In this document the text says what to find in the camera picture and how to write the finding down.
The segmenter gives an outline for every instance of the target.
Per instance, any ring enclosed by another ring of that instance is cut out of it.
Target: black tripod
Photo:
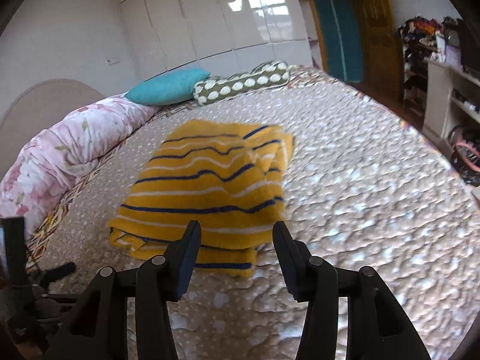
[[[30,341],[43,352],[54,336],[63,316],[74,306],[76,295],[49,294],[49,286],[73,273],[74,263],[69,262],[54,269],[39,268],[26,272],[26,246],[23,217],[2,218],[4,250],[7,266],[3,267],[2,280],[8,320],[7,326],[15,344]]]
[[[294,241],[283,222],[274,225],[273,242],[289,293],[297,302],[308,302],[297,360],[335,358],[338,297],[349,299],[347,360],[430,359],[375,269],[333,267]],[[178,302],[187,291],[200,243],[200,224],[191,221],[163,256],[128,271],[102,268],[71,311],[60,317],[59,331],[46,340],[51,342],[44,359],[127,360],[127,298],[135,297],[139,360],[177,360],[166,302]]]

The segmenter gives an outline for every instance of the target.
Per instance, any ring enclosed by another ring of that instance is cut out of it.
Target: bedspread
[[[40,132],[0,183],[0,217],[24,215],[30,239],[63,194],[97,167],[98,158],[157,110],[117,95],[72,111]]]
[[[278,124],[296,138],[284,181],[292,236],[335,266],[373,266],[432,359],[447,359],[480,310],[477,206],[449,163],[415,129],[345,84],[320,73],[312,80],[305,75],[288,88],[184,109],[140,128],[69,198],[49,244],[37,244],[42,267],[78,265],[54,289],[78,292],[103,266],[141,264],[109,245],[106,223],[137,170],[174,128],[191,119]],[[180,359],[294,359],[305,312],[306,304],[296,303],[285,288],[271,243],[259,250],[252,278],[194,271],[182,300],[169,304]],[[133,302],[128,318],[135,359]],[[342,359],[344,299],[338,331]]]

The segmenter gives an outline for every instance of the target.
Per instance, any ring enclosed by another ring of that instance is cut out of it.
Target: folded towel
[[[150,259],[202,225],[196,267],[250,276],[284,211],[293,138],[279,126],[190,121],[174,130],[108,222],[113,245]]]

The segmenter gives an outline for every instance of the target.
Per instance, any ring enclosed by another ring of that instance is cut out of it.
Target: blue stripe
[[[152,242],[162,242],[162,243],[165,243],[165,244],[171,244],[171,243],[174,243],[175,241],[169,241],[167,239],[158,239],[158,238],[150,238],[150,237],[144,237],[142,235],[137,235],[137,234],[134,234],[134,233],[129,233],[128,231],[125,231],[125,230],[120,230],[122,233],[125,233],[125,234],[128,234],[129,236],[133,236],[133,237],[136,237],[136,238],[139,238],[141,239],[142,241],[145,241],[145,242],[148,242],[148,241],[152,241]],[[201,248],[204,248],[204,249],[215,249],[215,250],[218,250],[218,251],[232,251],[232,249],[225,249],[224,247],[217,247],[217,246],[208,246],[208,245],[200,245]]]
[[[250,269],[251,262],[206,262],[203,264],[196,263],[195,268]]]
[[[188,156],[189,154],[191,154],[193,152],[201,152],[202,150],[212,150],[214,152],[217,152],[220,155],[227,155],[232,150],[238,150],[238,149],[243,149],[243,148],[244,148],[244,146],[234,146],[234,147],[231,147],[230,149],[228,149],[225,152],[221,152],[221,151],[218,151],[217,149],[215,149],[215,147],[207,146],[207,147],[201,147],[201,148],[198,148],[198,149],[191,149],[191,150],[187,151],[184,155],[158,155],[157,157],[153,157],[150,161],[158,160],[159,158],[185,158],[186,156]]]
[[[254,167],[255,167],[254,164],[248,163],[242,166],[239,170],[237,170],[235,173],[233,173],[231,176],[227,178],[222,178],[222,176],[220,176],[218,173],[215,173],[213,170],[202,169],[197,173],[195,173],[194,175],[189,175],[189,176],[159,176],[159,177],[141,178],[140,180],[136,181],[135,184],[140,184],[147,181],[160,181],[160,180],[194,180],[194,179],[200,178],[202,175],[214,175],[214,176],[217,176],[224,183],[228,183],[229,181],[240,176],[243,172],[246,172],[247,170]]]
[[[252,208],[241,208],[238,206],[219,206],[211,208],[158,208],[158,207],[134,207],[128,204],[122,204],[121,207],[125,207],[132,211],[144,211],[144,212],[164,212],[165,214],[216,214],[218,212],[233,212],[240,211],[244,214],[255,214],[266,207],[273,206],[277,201],[283,201],[279,196],[275,196],[273,199],[260,203]]]
[[[243,139],[247,139],[247,138],[250,138],[252,135],[255,135],[256,133],[262,131],[262,130],[265,130],[266,128],[270,127],[269,125],[266,125],[266,126],[261,126],[259,128],[256,128],[255,130],[249,132],[247,135],[245,135],[243,137]]]
[[[252,150],[260,149],[264,146],[271,145],[272,143],[281,143],[281,141],[279,139],[269,140],[268,142],[265,142],[265,143],[261,144],[260,146],[255,146]]]
[[[164,140],[163,143],[166,143],[166,142],[179,142],[180,140],[184,140],[184,139],[193,139],[193,138],[216,138],[216,137],[238,137],[238,135],[237,135],[237,134],[194,135],[194,136],[192,136],[192,137],[183,137],[183,138],[177,138],[177,139]]]

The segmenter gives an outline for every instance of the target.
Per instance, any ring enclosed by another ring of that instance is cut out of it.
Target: green polka dot bolster pillow
[[[199,104],[210,104],[240,93],[276,88],[289,82],[290,71],[283,61],[265,62],[251,73],[234,74],[228,78],[210,77],[195,84],[193,96]]]

